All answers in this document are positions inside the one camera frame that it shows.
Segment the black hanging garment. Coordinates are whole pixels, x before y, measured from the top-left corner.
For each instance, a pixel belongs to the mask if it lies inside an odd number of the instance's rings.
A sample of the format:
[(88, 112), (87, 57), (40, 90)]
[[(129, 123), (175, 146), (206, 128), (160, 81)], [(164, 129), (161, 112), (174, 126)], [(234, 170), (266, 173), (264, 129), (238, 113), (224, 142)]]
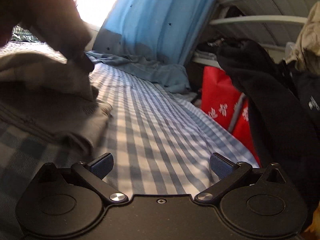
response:
[(249, 39), (225, 39), (217, 61), (248, 97), (249, 125), (262, 167), (279, 163), (308, 208), (319, 204), (319, 129), (293, 84), (266, 50)]

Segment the white shelf rack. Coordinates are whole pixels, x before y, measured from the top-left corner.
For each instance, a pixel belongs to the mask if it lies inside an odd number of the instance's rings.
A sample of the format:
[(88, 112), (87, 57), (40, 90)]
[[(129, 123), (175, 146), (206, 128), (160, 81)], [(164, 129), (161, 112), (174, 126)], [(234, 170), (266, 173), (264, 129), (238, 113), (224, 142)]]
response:
[(224, 37), (249, 38), (267, 49), (274, 60), (295, 42), (313, 5), (319, 0), (225, 0), (209, 22)]

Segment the red printed bag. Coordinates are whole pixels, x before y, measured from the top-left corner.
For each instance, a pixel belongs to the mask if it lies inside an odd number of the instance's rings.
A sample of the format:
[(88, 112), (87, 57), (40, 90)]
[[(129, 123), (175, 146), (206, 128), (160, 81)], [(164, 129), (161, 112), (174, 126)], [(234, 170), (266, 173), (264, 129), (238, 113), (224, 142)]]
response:
[(248, 97), (232, 84), (223, 70), (206, 66), (203, 72), (201, 109), (238, 139), (260, 164), (248, 117)]

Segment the blue checked bed sheet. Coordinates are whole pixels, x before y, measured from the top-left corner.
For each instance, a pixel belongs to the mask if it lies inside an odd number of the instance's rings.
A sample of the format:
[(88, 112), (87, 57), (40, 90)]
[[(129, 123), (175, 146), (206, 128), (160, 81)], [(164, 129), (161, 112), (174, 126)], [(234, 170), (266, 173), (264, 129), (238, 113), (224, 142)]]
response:
[[(247, 148), (190, 103), (109, 65), (91, 74), (100, 100), (112, 105), (94, 156), (110, 152), (114, 168), (106, 182), (127, 194), (197, 194), (208, 188), (209, 158), (217, 152), (233, 162), (257, 166)], [(85, 156), (1, 123), (1, 239), (20, 239), (15, 206), (44, 163), (70, 167)]]

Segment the green checked quilt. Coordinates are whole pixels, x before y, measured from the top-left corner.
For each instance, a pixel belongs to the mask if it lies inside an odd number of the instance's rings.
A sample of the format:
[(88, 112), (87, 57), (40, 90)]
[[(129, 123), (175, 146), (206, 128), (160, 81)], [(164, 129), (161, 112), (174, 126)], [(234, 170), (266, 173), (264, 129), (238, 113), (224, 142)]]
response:
[(34, 36), (29, 30), (23, 29), (16, 25), (12, 29), (11, 41), (15, 42), (38, 42), (39, 39)]

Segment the grey printed child pants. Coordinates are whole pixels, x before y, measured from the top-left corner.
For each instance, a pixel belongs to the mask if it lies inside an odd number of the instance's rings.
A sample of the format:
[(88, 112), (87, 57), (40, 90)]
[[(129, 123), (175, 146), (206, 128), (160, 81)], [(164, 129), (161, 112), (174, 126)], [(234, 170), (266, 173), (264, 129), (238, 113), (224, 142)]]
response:
[(1, 119), (49, 142), (92, 154), (112, 106), (98, 100), (87, 56), (60, 60), (40, 53), (1, 56)]

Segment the blue star curtain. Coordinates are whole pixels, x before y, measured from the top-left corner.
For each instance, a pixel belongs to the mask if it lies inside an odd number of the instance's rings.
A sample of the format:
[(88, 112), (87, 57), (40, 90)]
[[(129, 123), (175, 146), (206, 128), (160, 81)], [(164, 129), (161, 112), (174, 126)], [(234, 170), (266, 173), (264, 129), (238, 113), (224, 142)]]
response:
[(117, 0), (88, 56), (171, 93), (187, 93), (184, 64), (215, 2)]

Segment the beige crumpled cloth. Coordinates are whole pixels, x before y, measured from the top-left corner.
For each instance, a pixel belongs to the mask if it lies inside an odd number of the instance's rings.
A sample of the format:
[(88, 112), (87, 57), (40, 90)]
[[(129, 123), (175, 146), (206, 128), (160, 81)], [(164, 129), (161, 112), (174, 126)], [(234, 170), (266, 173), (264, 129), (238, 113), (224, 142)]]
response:
[(296, 70), (319, 75), (319, 1), (311, 8), (295, 45), (285, 56), (287, 64), (292, 61)]

